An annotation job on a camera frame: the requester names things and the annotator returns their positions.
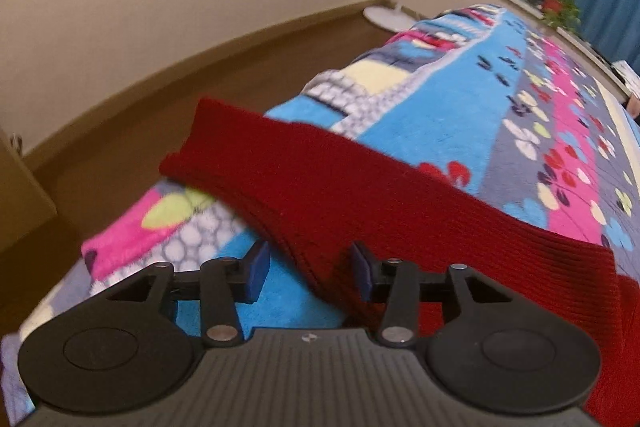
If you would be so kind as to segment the red knitted sweater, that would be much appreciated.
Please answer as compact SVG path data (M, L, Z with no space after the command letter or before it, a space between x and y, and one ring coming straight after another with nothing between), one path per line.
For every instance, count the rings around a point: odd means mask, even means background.
M198 102L166 178L222 200L364 324L350 246L430 272L462 262L583 329L602 357L586 409L605 426L639 421L639 286L600 245L522 222L457 187L341 135L211 98Z

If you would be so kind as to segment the white clothes on sill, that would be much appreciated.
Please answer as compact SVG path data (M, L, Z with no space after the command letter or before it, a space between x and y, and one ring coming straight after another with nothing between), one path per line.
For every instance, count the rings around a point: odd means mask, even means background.
M612 64L612 69L623 78L628 90L637 98L640 98L640 76L626 61L616 61Z

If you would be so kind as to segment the colourful floral bed blanket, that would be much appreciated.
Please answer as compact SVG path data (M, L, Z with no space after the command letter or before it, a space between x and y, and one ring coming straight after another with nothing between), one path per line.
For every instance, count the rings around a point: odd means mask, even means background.
M551 275L603 303L585 279L613 277L616 310L588 317L616 356L589 412L607 426L639 421L639 129L602 83L513 13L476 4L417 23L340 70L314 77L270 117L336 132L486 202L509 218L593 244ZM256 241L229 206L163 180L81 247L81 259L1 343L11 425L34 406L17 352L37 327L152 263L186 272L241 257Z

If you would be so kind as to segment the green potted plant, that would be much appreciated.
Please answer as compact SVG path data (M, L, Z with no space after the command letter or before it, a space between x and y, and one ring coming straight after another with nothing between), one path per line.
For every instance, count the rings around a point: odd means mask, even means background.
M576 0L530 0L542 14L544 23L553 28L576 32L580 25L580 9Z

